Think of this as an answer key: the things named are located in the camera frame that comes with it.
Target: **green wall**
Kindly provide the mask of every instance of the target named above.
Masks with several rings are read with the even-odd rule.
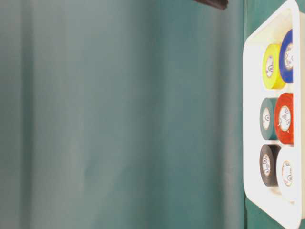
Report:
[[[243,1],[1,4],[1,228],[244,227]]]

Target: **white tray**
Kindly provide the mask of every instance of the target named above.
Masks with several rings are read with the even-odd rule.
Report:
[[[281,43],[293,29],[293,83],[281,90],[267,90],[263,84],[262,66],[266,47]],[[305,15],[294,0],[286,1],[245,42],[243,54],[243,140],[244,189],[258,207],[288,229],[298,228],[305,218]],[[295,202],[285,200],[278,187],[266,187],[262,181],[259,156],[264,144],[280,141],[264,140],[259,125],[260,106],[266,97],[279,97],[284,92],[294,94],[294,145],[297,158],[294,181],[297,183]]]

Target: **tape roll core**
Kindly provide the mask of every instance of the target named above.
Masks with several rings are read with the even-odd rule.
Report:
[[[277,98],[265,98],[260,110],[261,134],[265,140],[277,140],[275,131],[275,106]]]
[[[280,75],[280,45],[269,44],[263,59],[263,82],[267,89],[282,89],[285,86]]]
[[[293,83],[293,60],[294,53],[292,43],[292,30],[290,30],[283,39],[279,59],[281,77],[286,83]]]
[[[261,177],[268,187],[277,186],[276,160],[281,147],[279,145],[263,145],[259,157]]]
[[[282,94],[275,106],[274,127],[278,139],[283,144],[294,143],[293,94]]]

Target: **tape label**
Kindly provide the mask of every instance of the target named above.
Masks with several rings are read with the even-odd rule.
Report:
[[[263,120],[263,127],[265,130],[267,130],[270,125],[270,112],[269,112],[268,107],[266,107],[263,111],[262,120]]]
[[[270,165],[270,158],[267,154],[264,154],[262,163],[263,163],[264,174],[267,177],[270,174],[270,166],[271,166]]]
[[[293,45],[290,43],[285,50],[285,67],[290,70],[294,66]]]
[[[279,115],[279,126],[283,131],[287,131],[290,126],[290,120],[291,120],[291,115],[290,115],[290,110],[287,106],[282,106],[280,110],[280,115]]]
[[[284,184],[289,187],[292,184],[293,176],[292,176],[292,167],[289,161],[284,161],[282,165],[282,178]]]
[[[269,56],[266,61],[266,75],[268,78],[272,76],[273,73],[273,58],[272,56]]]

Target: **green tape roll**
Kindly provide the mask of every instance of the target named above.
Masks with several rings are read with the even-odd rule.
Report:
[[[259,124],[265,140],[277,140],[275,131],[275,106],[277,98],[265,98],[261,105]]]

